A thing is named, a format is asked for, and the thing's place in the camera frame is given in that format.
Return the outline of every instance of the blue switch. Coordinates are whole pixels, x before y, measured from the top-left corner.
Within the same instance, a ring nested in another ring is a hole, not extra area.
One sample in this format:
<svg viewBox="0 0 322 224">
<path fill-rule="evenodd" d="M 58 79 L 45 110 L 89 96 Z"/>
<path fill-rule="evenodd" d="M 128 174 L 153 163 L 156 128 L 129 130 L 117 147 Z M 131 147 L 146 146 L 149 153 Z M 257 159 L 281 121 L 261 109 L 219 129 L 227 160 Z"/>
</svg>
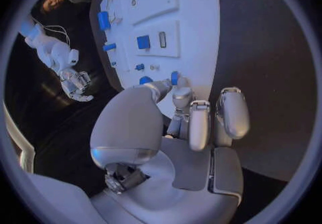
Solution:
<svg viewBox="0 0 322 224">
<path fill-rule="evenodd" d="M 136 38 L 137 46 L 139 49 L 147 49 L 150 48 L 150 38 L 148 35 L 139 36 Z"/>
<path fill-rule="evenodd" d="M 101 11 L 97 13 L 97 18 L 98 18 L 99 28 L 101 30 L 106 30 L 111 28 L 107 11 Z"/>
<path fill-rule="evenodd" d="M 109 51 L 112 49 L 116 49 L 116 43 L 106 44 L 103 46 L 104 51 Z"/>
<path fill-rule="evenodd" d="M 148 77 L 148 76 L 144 76 L 142 78 L 140 78 L 140 85 L 143 85 L 145 83 L 150 83 L 153 82 L 152 78 Z"/>
<path fill-rule="evenodd" d="M 173 71 L 171 73 L 171 84 L 173 86 L 176 86 L 178 84 L 178 79 L 179 79 L 179 72 L 178 71 Z"/>
<path fill-rule="evenodd" d="M 143 64 L 143 63 L 141 63 L 141 64 L 136 65 L 136 66 L 135 66 L 135 69 L 136 69 L 136 70 L 144 70 L 144 64 Z"/>
</svg>

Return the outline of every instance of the rectangular slot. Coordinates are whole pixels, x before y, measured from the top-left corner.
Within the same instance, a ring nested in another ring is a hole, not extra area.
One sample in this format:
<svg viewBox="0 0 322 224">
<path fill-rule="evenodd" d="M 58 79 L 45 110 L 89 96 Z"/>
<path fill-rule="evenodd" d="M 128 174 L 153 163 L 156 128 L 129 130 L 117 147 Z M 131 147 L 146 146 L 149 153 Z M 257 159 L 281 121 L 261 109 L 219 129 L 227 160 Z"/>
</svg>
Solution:
<svg viewBox="0 0 322 224">
<path fill-rule="evenodd" d="M 159 41 L 160 41 L 160 47 L 166 48 L 165 32 L 159 32 Z"/>
</svg>

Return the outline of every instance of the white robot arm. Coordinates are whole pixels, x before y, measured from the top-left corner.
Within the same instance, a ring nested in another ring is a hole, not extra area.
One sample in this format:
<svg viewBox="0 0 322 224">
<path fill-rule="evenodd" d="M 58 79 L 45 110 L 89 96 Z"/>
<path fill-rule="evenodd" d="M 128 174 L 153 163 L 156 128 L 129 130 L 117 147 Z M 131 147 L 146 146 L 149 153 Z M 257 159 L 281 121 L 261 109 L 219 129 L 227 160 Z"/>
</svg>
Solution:
<svg viewBox="0 0 322 224">
<path fill-rule="evenodd" d="M 78 62 L 78 50 L 70 49 L 59 39 L 47 36 L 43 27 L 36 24 L 30 15 L 22 23 L 20 34 L 25 37 L 27 45 L 37 50 L 39 59 L 59 76 L 69 98 L 81 102 L 93 99 L 91 95 L 83 95 L 90 83 L 87 72 L 78 73 L 72 68 Z"/>
</svg>

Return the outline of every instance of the blue button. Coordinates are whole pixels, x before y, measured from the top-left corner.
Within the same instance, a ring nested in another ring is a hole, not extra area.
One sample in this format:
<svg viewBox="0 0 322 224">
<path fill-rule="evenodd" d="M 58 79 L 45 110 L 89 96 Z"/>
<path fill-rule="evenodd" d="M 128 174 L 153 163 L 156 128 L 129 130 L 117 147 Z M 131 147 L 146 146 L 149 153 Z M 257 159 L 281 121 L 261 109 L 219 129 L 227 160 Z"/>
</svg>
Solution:
<svg viewBox="0 0 322 224">
<path fill-rule="evenodd" d="M 137 46 L 139 49 L 147 49 L 150 48 L 150 38 L 148 35 L 139 36 L 136 38 Z"/>
<path fill-rule="evenodd" d="M 144 76 L 142 78 L 140 78 L 140 85 L 143 85 L 145 83 L 150 83 L 153 82 L 152 78 L 148 77 L 148 76 Z"/>
<path fill-rule="evenodd" d="M 109 23 L 108 19 L 108 12 L 107 11 L 101 11 L 97 13 L 99 28 L 101 30 L 106 30 L 111 28 L 111 24 Z"/>
<path fill-rule="evenodd" d="M 106 44 L 103 46 L 104 51 L 109 51 L 116 48 L 116 43 Z"/>
<path fill-rule="evenodd" d="M 173 71 L 171 73 L 171 84 L 173 86 L 176 86 L 178 84 L 178 78 L 179 78 L 179 72 L 178 71 Z"/>
<path fill-rule="evenodd" d="M 136 69 L 136 70 L 144 70 L 144 64 L 143 64 L 143 63 L 141 63 L 141 64 L 136 65 L 136 66 L 135 66 L 135 69 Z"/>
</svg>

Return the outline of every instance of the white robot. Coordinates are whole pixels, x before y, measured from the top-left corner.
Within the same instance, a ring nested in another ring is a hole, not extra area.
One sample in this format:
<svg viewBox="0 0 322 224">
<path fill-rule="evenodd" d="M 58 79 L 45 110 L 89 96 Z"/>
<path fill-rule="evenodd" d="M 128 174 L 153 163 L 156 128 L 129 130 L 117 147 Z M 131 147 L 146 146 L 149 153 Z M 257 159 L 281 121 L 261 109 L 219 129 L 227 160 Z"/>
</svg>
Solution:
<svg viewBox="0 0 322 224">
<path fill-rule="evenodd" d="M 37 50 L 39 59 L 59 76 L 66 95 L 80 102 L 87 102 L 93 96 L 83 95 L 90 83 L 90 77 L 85 71 L 78 73 L 72 67 L 78 62 L 78 50 L 70 47 L 57 38 L 47 36 L 44 28 L 35 23 L 29 15 L 22 23 L 20 34 L 25 42 Z"/>
<path fill-rule="evenodd" d="M 157 103 L 173 89 L 176 111 L 163 135 Z M 91 155 L 108 189 L 93 205 L 111 223 L 227 223 L 242 199 L 243 175 L 230 148 L 250 128 L 245 98 L 225 88 L 210 103 L 195 100 L 188 80 L 125 89 L 101 112 Z M 210 126 L 215 126 L 210 139 Z"/>
</svg>

